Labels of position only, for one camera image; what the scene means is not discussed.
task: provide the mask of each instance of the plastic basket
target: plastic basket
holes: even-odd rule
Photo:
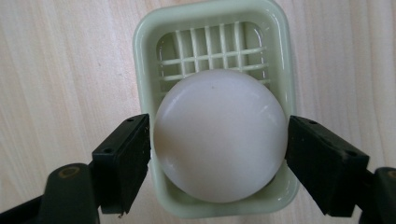
[[[271,0],[218,0],[155,10],[135,31],[134,60],[142,112],[150,114],[151,127],[163,97],[176,83],[216,68],[255,77],[287,116],[295,111],[287,20]],[[207,203],[172,184],[152,152],[157,198],[178,217],[275,212],[293,200],[299,186],[283,162],[274,180],[254,195],[234,203]]]

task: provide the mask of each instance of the light wood surface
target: light wood surface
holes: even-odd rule
[[[132,38],[151,10],[191,0],[0,1],[0,211],[42,194],[47,175],[140,113]],[[396,167],[396,2],[277,0],[289,23],[298,115]],[[285,209],[179,219],[151,176],[130,214],[102,223],[357,223],[325,217],[304,188]]]

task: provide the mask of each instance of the screw hole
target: screw hole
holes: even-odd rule
[[[103,152],[105,152],[105,153],[112,153],[112,152],[113,152],[113,149],[108,147],[108,148],[103,149]]]
[[[354,152],[354,151],[346,151],[346,154],[348,154],[349,156],[357,156],[358,153]]]

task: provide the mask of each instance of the white sphere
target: white sphere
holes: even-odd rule
[[[257,192],[286,153],[279,102],[239,72],[209,70],[181,80],[156,116],[153,143],[163,171],[203,201],[228,203]]]

